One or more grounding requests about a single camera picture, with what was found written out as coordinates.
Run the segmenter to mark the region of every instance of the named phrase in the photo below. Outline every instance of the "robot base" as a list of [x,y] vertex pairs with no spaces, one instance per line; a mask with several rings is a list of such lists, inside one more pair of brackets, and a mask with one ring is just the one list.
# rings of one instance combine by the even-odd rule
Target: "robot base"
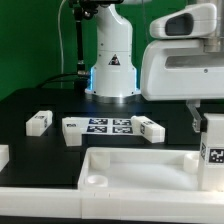
[[107,96],[98,96],[96,94],[93,94],[91,92],[85,93],[86,99],[97,101],[100,103],[111,103],[111,104],[125,104],[133,101],[139,101],[141,99],[141,92],[140,90],[133,93],[131,96],[125,96],[125,97],[107,97]]

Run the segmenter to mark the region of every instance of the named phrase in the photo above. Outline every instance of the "white box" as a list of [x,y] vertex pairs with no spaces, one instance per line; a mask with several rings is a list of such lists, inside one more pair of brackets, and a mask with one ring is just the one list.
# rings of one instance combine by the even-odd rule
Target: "white box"
[[[110,154],[106,170],[92,166],[96,153]],[[89,148],[78,182],[82,218],[222,224],[224,193],[199,191],[197,174],[184,170],[186,155],[199,153]]]
[[27,136],[41,136],[52,124],[53,113],[50,110],[39,111],[26,122]]
[[82,145],[82,132],[75,119],[62,119],[62,132],[67,146]]
[[204,114],[207,131],[201,135],[198,187],[224,191],[224,114]]
[[133,116],[131,118],[134,133],[140,133],[151,143],[164,142],[165,128],[156,124],[145,116]]

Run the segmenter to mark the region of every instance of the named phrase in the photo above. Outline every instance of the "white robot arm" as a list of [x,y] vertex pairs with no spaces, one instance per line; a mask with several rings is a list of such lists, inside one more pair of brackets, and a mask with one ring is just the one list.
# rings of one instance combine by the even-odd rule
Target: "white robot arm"
[[[124,4],[141,3],[124,1]],[[100,5],[96,10],[97,62],[91,69],[86,96],[104,103],[126,103],[140,94],[136,87],[137,71],[131,62],[132,26],[117,14],[113,4]]]

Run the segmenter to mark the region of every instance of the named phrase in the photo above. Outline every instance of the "white robot body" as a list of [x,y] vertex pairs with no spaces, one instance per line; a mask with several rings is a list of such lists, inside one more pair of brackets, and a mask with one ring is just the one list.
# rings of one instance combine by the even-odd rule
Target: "white robot body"
[[141,91],[147,100],[220,99],[224,54],[204,52],[203,39],[154,41],[144,54]]
[[132,26],[117,14],[115,6],[99,7],[96,15],[97,62],[91,69],[88,98],[101,102],[125,102],[140,94],[137,71],[132,65]]

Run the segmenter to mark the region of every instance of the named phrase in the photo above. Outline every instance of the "white cube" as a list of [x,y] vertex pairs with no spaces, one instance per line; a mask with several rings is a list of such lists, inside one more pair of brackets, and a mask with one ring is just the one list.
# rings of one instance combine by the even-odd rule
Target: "white cube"
[[82,145],[82,132],[75,119],[62,119],[62,132],[67,146]]
[[198,188],[224,191],[224,114],[204,114],[207,131],[202,132]]
[[27,136],[41,136],[52,124],[52,111],[39,111],[29,121],[26,122]]
[[164,142],[165,128],[156,124],[154,121],[145,116],[133,116],[131,122],[134,132],[141,134],[151,143]]

